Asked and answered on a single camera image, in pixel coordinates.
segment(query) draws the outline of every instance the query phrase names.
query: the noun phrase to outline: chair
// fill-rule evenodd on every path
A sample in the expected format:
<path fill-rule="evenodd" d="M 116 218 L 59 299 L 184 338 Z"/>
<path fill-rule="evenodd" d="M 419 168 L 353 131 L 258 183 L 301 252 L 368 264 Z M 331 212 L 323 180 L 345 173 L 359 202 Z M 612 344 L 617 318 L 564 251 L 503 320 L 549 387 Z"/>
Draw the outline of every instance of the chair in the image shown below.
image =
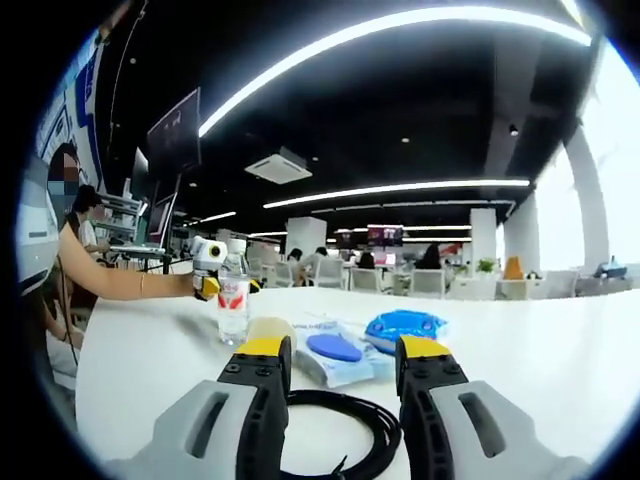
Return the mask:
<path fill-rule="evenodd" d="M 382 288 L 378 272 L 367 268 L 351 269 L 351 290 L 365 293 L 386 293 Z"/>
<path fill-rule="evenodd" d="M 549 282 L 527 280 L 527 300 L 544 300 L 545 298 L 549 298 Z"/>
<path fill-rule="evenodd" d="M 321 258 L 313 277 L 313 285 L 325 288 L 342 288 L 342 259 Z"/>
<path fill-rule="evenodd" d="M 451 300 L 495 300 L 498 281 L 491 278 L 456 277 L 451 282 L 447 298 Z"/>
<path fill-rule="evenodd" d="M 291 274 L 291 265 L 287 262 L 276 263 L 276 278 L 274 282 L 276 287 L 290 288 L 293 287 L 293 275 Z"/>
<path fill-rule="evenodd" d="M 555 270 L 545 275 L 547 298 L 571 298 L 576 296 L 578 270 Z"/>
<path fill-rule="evenodd" d="M 413 270 L 410 297 L 444 298 L 444 270 Z"/>
<path fill-rule="evenodd" d="M 247 260 L 249 265 L 249 277 L 262 282 L 262 260 L 259 258 L 251 258 Z"/>

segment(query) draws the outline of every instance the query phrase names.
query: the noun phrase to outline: table surface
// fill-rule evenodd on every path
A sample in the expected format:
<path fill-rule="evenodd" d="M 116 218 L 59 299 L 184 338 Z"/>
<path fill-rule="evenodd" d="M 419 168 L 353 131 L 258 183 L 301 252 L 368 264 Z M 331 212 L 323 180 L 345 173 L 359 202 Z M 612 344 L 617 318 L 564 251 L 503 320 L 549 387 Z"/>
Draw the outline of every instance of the table surface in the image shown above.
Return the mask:
<path fill-rule="evenodd" d="M 485 380 L 534 420 L 539 440 L 589 462 L 609 445 L 640 393 L 640 291 L 592 298 L 518 302 L 430 300 L 322 288 L 265 289 L 252 316 L 292 323 L 341 319 L 359 329 L 397 308 L 449 321 L 442 342 L 470 380 Z M 147 444 L 154 421 L 204 379 L 215 380 L 231 350 L 216 340 L 215 302 L 191 298 L 99 300 L 84 339 L 76 386 L 78 430 L 97 459 L 129 458 Z M 292 388 L 315 385 L 294 370 Z M 392 382 L 341 389 L 398 413 Z M 335 425 L 343 426 L 335 434 Z M 296 407 L 282 457 L 293 473 L 331 471 L 368 451 L 355 420 Z M 409 477 L 401 445 L 379 478 Z"/>

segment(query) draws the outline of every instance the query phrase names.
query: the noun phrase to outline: monitor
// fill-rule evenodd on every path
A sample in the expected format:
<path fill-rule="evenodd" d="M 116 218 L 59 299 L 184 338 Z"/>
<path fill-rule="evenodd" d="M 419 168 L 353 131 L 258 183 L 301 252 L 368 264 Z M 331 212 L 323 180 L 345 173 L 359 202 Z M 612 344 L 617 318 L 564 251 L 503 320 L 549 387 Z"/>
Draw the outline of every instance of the monitor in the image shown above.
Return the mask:
<path fill-rule="evenodd" d="M 147 133 L 149 173 L 166 178 L 200 165 L 200 89 L 197 88 Z"/>
<path fill-rule="evenodd" d="M 164 244 L 165 235 L 171 215 L 173 215 L 173 206 L 176 202 L 177 194 L 173 193 L 159 202 L 156 202 L 151 209 L 149 215 L 149 230 L 147 234 L 147 243 L 153 243 L 162 246 Z"/>

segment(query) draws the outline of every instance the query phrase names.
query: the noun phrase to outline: orange object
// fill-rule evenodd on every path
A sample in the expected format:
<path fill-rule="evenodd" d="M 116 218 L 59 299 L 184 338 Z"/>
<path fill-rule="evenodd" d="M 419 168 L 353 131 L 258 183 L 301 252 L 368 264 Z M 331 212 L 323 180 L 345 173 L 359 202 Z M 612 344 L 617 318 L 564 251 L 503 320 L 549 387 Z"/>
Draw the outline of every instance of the orange object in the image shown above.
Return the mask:
<path fill-rule="evenodd" d="M 509 257 L 507 266 L 504 269 L 505 280 L 524 280 L 524 273 L 520 266 L 520 257 Z"/>

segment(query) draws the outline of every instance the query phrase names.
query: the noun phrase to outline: black cable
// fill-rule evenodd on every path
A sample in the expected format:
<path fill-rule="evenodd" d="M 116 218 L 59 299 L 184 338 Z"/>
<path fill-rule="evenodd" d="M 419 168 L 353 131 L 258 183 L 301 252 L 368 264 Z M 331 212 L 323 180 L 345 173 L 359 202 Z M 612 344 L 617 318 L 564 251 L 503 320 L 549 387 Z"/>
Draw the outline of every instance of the black cable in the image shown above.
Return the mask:
<path fill-rule="evenodd" d="M 345 456 L 335 470 L 327 475 L 296 475 L 281 472 L 283 479 L 371 480 L 389 466 L 400 445 L 402 431 L 398 419 L 373 402 L 342 393 L 322 390 L 294 390 L 289 394 L 289 406 L 315 405 L 348 415 L 366 425 L 373 433 L 373 446 L 365 458 L 351 468 L 342 470 Z"/>
<path fill-rule="evenodd" d="M 69 329 L 69 323 L 67 322 L 67 281 L 64 276 L 64 270 L 62 269 L 62 262 L 58 257 L 58 265 L 60 265 L 60 284 L 62 286 L 62 298 L 60 299 L 60 310 L 62 310 L 62 316 L 64 317 L 64 326 L 67 330 L 67 338 L 69 339 L 69 346 L 71 347 L 71 354 L 73 355 L 73 361 L 78 366 L 78 358 L 76 357 L 76 350 L 73 348 L 73 340 L 71 339 L 71 331 Z"/>

